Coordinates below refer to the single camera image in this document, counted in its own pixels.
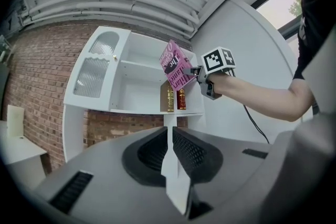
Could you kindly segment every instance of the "frosted glass panel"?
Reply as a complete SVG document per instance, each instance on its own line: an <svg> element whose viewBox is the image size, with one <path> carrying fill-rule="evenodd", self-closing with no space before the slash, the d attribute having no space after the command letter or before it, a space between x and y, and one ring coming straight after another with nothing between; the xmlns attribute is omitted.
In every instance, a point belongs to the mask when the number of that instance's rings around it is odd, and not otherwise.
<svg viewBox="0 0 336 224"><path fill-rule="evenodd" d="M99 98L109 61L85 59L74 89L75 95Z"/></svg>
<svg viewBox="0 0 336 224"><path fill-rule="evenodd" d="M119 35L115 32L101 34L90 49L92 54L112 55L119 41Z"/></svg>

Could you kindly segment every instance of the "tree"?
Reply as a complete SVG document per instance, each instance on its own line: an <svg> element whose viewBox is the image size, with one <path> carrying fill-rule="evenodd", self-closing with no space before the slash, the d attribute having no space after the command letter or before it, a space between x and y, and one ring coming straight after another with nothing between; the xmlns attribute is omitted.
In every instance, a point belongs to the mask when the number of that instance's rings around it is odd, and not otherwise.
<svg viewBox="0 0 336 224"><path fill-rule="evenodd" d="M289 10L291 14L293 14L295 17L298 17L302 14L302 8L301 8L301 0L294 0L294 3L291 4Z"/></svg>

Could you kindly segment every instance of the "white shelf unit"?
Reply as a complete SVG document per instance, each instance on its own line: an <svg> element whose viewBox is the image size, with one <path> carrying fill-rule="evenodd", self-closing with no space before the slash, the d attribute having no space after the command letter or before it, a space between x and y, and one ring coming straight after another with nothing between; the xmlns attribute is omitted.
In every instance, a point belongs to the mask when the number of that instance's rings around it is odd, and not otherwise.
<svg viewBox="0 0 336 224"><path fill-rule="evenodd" d="M63 142L66 161L83 150L82 119L85 109L169 117L170 129L177 117L190 119L191 128L205 124L203 98L195 81L185 87L187 110L160 111L160 87L166 76L159 58L167 42L129 30L98 27L88 40L71 73L64 99ZM196 55L184 50L197 66Z"/></svg>

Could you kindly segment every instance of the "person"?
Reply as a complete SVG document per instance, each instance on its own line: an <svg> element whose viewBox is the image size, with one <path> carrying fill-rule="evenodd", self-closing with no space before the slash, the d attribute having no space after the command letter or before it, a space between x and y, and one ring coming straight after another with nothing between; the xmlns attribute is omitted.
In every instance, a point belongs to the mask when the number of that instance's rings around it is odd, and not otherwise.
<svg viewBox="0 0 336 224"><path fill-rule="evenodd" d="M323 45L335 24L334 0L302 0L298 32L298 67L288 89L268 89L226 74L212 74L214 91L251 109L280 120L293 122L314 104L314 96L302 72Z"/></svg>

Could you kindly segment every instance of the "black shirt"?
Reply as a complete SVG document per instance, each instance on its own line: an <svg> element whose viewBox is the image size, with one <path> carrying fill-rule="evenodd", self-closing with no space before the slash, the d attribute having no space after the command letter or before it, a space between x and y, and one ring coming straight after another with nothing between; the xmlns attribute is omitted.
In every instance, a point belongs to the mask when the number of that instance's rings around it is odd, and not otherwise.
<svg viewBox="0 0 336 224"><path fill-rule="evenodd" d="M319 51L336 22L335 0L302 0L302 20L298 33L299 59L294 79L304 79L302 72Z"/></svg>

